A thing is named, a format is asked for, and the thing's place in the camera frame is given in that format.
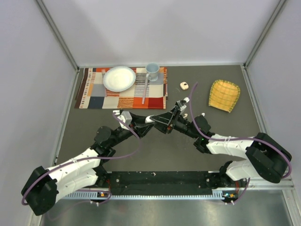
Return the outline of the white earbud case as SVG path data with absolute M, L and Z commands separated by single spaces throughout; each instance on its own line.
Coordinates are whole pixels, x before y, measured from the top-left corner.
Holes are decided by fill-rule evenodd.
M 152 117 L 152 115 L 147 116 L 147 117 L 145 118 L 145 123 L 153 123 L 153 122 L 155 122 L 151 117 Z

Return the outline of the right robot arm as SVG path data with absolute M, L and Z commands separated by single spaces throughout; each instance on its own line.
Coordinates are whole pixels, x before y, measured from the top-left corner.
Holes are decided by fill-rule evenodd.
M 292 156 L 266 133 L 254 137 L 221 136 L 210 131 L 211 127 L 203 115 L 188 121 L 182 115 L 185 101 L 176 102 L 167 113 L 151 115 L 146 122 L 153 122 L 162 133 L 179 131 L 195 139 L 194 146 L 201 153 L 224 154 L 241 158 L 229 161 L 220 169 L 220 182 L 231 186 L 244 178 L 261 177 L 271 183 L 279 183 L 291 172 Z

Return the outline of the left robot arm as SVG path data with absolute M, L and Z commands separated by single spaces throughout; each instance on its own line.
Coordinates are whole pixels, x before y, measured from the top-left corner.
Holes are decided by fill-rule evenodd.
M 139 116 L 128 111 L 114 111 L 117 129 L 100 127 L 94 143 L 84 152 L 59 165 L 37 167 L 21 190 L 22 205 L 28 205 L 36 216 L 48 212 L 60 199 L 87 186 L 103 186 L 107 176 L 102 165 L 114 159 L 114 146 L 135 136 L 144 137 L 156 124 L 153 116 Z

